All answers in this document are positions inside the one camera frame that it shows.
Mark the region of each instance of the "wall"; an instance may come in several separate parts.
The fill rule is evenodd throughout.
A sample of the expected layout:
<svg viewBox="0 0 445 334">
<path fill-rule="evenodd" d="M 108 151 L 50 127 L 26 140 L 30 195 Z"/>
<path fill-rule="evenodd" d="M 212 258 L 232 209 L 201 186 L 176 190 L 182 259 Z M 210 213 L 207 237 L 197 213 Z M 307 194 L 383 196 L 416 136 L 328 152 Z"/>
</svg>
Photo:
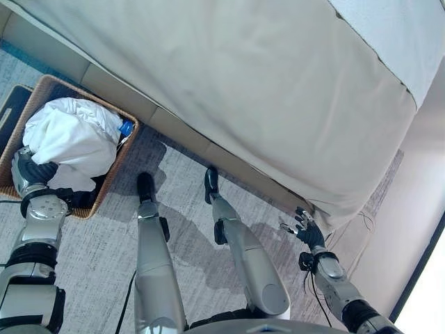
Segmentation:
<svg viewBox="0 0 445 334">
<path fill-rule="evenodd" d="M 401 145 L 400 168 L 352 281 L 389 316 L 445 210 L 445 58 Z"/>
</svg>

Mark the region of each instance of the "blue object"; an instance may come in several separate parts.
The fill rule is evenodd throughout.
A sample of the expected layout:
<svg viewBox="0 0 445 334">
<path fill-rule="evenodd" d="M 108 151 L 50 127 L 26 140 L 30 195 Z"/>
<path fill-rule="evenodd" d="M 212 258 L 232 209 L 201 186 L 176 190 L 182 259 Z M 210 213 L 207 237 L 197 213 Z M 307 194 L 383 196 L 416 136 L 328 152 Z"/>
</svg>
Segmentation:
<svg viewBox="0 0 445 334">
<path fill-rule="evenodd" d="M 125 120 L 122 123 L 122 126 L 119 128 L 119 131 L 124 135 L 124 136 L 129 136 L 131 134 L 131 132 L 133 131 L 133 122 L 130 120 Z"/>
</svg>

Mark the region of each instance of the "power cord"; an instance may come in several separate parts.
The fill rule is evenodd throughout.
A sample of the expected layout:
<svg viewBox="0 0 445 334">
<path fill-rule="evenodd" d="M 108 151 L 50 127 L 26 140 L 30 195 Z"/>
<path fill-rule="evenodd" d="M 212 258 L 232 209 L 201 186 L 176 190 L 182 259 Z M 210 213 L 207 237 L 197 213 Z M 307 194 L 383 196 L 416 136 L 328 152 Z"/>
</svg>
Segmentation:
<svg viewBox="0 0 445 334">
<path fill-rule="evenodd" d="M 122 306 L 122 311 L 120 313 L 120 318 L 119 318 L 118 326 L 116 327 L 115 334 L 119 334 L 120 327 L 122 326 L 122 322 L 124 321 L 125 311 L 127 310 L 127 304 L 128 304 L 128 300 L 130 298 L 131 287 L 133 286 L 134 276 L 136 276 L 136 270 L 134 271 L 134 273 L 131 277 L 131 280 L 130 280 L 130 284 L 128 285 L 127 296 L 125 297 L 124 306 Z"/>
<path fill-rule="evenodd" d="M 21 202 L 21 200 L 0 200 L 0 203 L 20 204 Z"/>
<path fill-rule="evenodd" d="M 312 288 L 313 288 L 314 291 L 315 291 L 315 294 L 314 294 L 314 295 L 315 295 L 315 298 L 317 299 L 318 304 L 320 305 L 320 308 L 321 308 L 321 310 L 323 311 L 323 314 L 324 314 L 325 317 L 326 317 L 327 323 L 328 323 L 329 326 L 332 328 L 331 321 L 329 320 L 329 317 L 327 316 L 327 313 L 326 313 L 326 311 L 325 311 L 325 308 L 323 307 L 323 305 L 321 305 L 320 299 L 318 299 L 318 296 L 317 296 L 317 293 L 316 293 L 316 290 L 315 290 L 314 275 L 313 275 L 312 272 L 311 272 L 311 281 L 312 281 Z"/>
</svg>

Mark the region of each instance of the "woven basket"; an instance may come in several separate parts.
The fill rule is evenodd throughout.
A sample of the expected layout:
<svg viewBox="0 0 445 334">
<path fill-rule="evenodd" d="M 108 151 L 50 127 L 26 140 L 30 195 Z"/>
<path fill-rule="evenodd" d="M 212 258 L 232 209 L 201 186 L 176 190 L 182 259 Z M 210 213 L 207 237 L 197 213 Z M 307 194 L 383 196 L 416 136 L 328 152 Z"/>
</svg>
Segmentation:
<svg viewBox="0 0 445 334">
<path fill-rule="evenodd" d="M 36 111 L 43 107 L 45 103 L 54 99 L 58 99 L 60 97 L 73 97 L 76 99 L 94 101 L 98 104 L 101 104 L 108 110 L 119 113 L 123 118 L 132 121 L 134 124 L 133 132 L 129 136 L 128 140 L 120 148 L 116 160 L 106 174 L 104 183 L 102 184 L 102 187 L 97 194 L 96 201 L 93 203 L 92 207 L 87 209 L 74 208 L 74 211 L 72 213 L 73 216 L 80 219 L 87 219 L 90 218 L 97 211 L 97 208 L 100 206 L 102 200 L 105 198 L 111 182 L 118 172 L 120 164 L 124 161 L 124 158 L 127 155 L 128 150 L 130 149 L 131 144 L 136 137 L 136 134 L 138 133 L 139 122 L 134 116 L 126 113 L 123 110 L 120 110 L 112 104 L 109 104 L 108 102 L 105 102 L 104 100 L 101 100 L 98 97 L 95 97 L 94 95 L 91 95 L 90 93 L 87 93 L 86 91 L 51 75 L 44 75 L 43 77 L 41 77 L 39 82 L 35 86 L 34 91 L 29 97 L 29 100 L 24 107 L 22 115 L 20 116 L 17 125 L 15 126 L 14 131 L 11 134 L 10 140 L 8 141 L 8 144 L 6 145 L 5 150 L 0 157 L 0 193 L 12 198 L 20 199 L 17 192 L 15 191 L 13 177 L 11 175 L 10 169 L 14 153 L 18 149 L 23 147 L 22 137 L 25 124 Z"/>
</svg>

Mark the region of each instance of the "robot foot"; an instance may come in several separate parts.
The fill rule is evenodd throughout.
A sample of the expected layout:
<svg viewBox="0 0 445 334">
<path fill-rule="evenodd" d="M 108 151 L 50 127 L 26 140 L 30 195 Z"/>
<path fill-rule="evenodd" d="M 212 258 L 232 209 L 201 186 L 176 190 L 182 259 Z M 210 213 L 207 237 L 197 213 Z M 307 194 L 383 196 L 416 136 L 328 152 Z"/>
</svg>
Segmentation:
<svg viewBox="0 0 445 334">
<path fill-rule="evenodd" d="M 205 201 L 207 204 L 211 204 L 210 202 L 210 194 L 218 193 L 218 171 L 215 167 L 209 167 L 207 169 L 206 175 L 204 176 L 204 186 L 206 188 L 205 193 Z"/>
<path fill-rule="evenodd" d="M 156 202 L 156 197 L 154 195 L 154 180 L 153 177 L 147 173 L 142 172 L 138 175 L 138 195 L 139 201 L 146 202 Z"/>
</svg>

